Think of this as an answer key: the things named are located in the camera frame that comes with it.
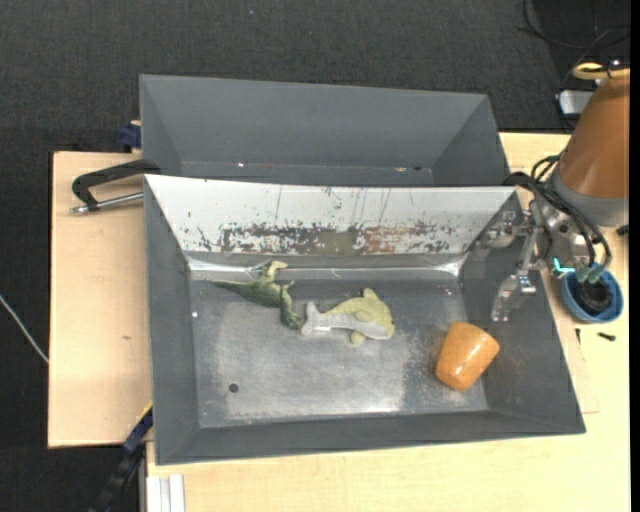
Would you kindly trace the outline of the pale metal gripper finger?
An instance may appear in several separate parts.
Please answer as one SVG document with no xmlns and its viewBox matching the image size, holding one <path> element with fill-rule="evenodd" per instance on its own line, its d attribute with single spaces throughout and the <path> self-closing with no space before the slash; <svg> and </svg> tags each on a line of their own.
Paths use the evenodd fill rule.
<svg viewBox="0 0 640 512">
<path fill-rule="evenodd" d="M 475 241 L 474 250 L 504 249 L 516 239 L 518 230 L 518 216 L 515 211 L 498 212 Z"/>
<path fill-rule="evenodd" d="M 520 308 L 537 292 L 528 271 L 519 270 L 508 275 L 499 285 L 492 304 L 491 319 L 494 322 L 507 322 L 511 312 Z"/>
</svg>

